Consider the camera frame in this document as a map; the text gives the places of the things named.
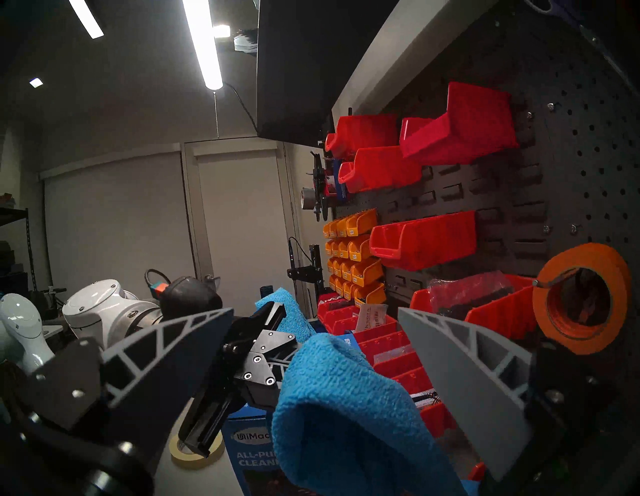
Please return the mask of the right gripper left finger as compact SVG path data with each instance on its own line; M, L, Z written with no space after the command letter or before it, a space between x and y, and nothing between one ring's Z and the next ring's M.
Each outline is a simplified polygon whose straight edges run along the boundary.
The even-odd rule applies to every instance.
M101 354L108 445L130 442L143 460L161 453L175 421L201 387L234 317L232 308L143 328Z

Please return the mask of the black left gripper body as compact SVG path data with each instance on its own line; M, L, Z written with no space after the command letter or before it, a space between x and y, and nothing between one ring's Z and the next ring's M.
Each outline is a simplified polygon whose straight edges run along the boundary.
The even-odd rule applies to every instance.
M257 331L251 316L236 319L222 347L225 365L243 399L267 412L275 411L284 375L302 346L280 326L277 331Z

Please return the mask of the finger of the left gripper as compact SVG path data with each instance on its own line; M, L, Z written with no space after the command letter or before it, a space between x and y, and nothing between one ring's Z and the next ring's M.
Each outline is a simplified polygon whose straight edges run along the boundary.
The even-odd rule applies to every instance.
M286 317L287 312L283 303L268 301L251 316L251 322L255 324L258 332L277 331Z
M179 441L191 452L207 458L229 415L245 404L233 377L224 369L210 369L178 430Z

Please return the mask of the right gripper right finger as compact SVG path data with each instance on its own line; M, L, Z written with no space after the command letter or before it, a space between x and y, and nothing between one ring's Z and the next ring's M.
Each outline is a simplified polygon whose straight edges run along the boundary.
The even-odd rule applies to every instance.
M525 415L533 354L466 321L411 308L397 317L440 399L502 481L533 438Z

